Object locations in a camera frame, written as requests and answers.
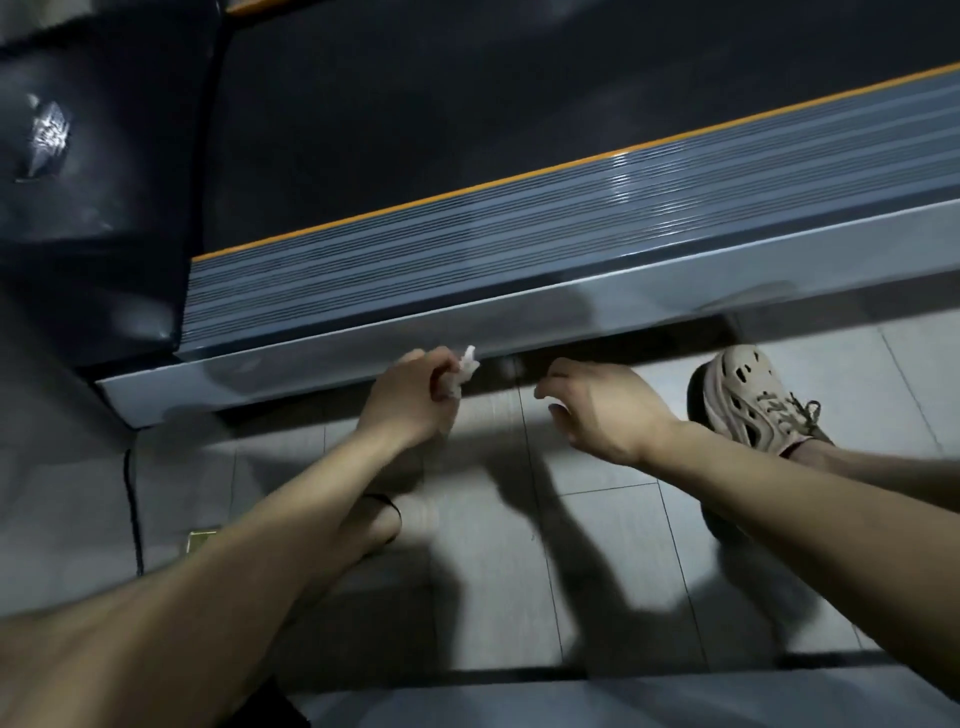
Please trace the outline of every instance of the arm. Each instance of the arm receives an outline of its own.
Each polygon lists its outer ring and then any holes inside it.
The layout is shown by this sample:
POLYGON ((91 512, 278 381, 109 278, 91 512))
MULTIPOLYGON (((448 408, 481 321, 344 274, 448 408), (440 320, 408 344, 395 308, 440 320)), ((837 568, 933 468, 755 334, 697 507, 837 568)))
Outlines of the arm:
POLYGON ((573 447, 703 500, 892 655, 960 694, 960 516, 682 422, 626 367, 558 359, 537 397, 565 405, 550 409, 573 447))
POLYGON ((372 478, 449 428, 433 401, 447 349, 411 352, 373 386, 341 446, 149 583, 39 675, 5 726, 206 726, 239 693, 323 549, 372 478))

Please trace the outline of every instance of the black cable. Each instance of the black cable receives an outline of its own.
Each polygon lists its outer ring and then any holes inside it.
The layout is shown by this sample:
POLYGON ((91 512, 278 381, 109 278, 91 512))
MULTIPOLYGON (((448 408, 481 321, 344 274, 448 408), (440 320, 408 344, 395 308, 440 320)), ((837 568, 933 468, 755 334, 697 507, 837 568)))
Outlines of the black cable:
POLYGON ((136 489, 133 486, 133 448, 123 456, 123 484, 130 506, 130 529, 133 532, 133 553, 136 555, 136 575, 143 576, 143 539, 140 536, 140 514, 136 507, 136 489))

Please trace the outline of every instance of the treadmill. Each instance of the treadmill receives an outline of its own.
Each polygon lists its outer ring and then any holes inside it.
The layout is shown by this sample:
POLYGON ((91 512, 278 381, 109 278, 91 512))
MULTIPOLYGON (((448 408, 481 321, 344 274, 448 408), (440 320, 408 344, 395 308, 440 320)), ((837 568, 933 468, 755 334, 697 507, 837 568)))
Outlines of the treadmill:
POLYGON ((116 0, 0 55, 0 282, 141 427, 960 268, 956 28, 943 0, 116 0))

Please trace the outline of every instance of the gray metal panel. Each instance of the gray metal panel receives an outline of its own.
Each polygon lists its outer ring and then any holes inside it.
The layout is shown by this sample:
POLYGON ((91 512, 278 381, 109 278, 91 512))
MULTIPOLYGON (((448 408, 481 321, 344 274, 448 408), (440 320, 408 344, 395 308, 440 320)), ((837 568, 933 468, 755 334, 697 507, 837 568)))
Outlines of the gray metal panel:
POLYGON ((493 356, 960 268, 960 201, 678 257, 364 327, 101 380, 133 426, 346 384, 415 347, 493 356))
POLYGON ((196 262, 179 356, 956 184, 960 72, 196 262))

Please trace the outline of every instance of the black surface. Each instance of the black surface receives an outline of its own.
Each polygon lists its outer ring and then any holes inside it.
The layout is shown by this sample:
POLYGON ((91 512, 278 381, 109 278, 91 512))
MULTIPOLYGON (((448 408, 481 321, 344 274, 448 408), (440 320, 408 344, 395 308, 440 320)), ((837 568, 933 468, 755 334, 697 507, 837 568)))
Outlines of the black surface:
POLYGON ((0 280, 72 366, 176 344, 219 25, 214 0, 145 0, 0 49, 0 280), (72 126, 61 169, 18 182, 29 94, 72 126))
POLYGON ((204 249, 960 60, 960 4, 327 0, 238 30, 204 249))

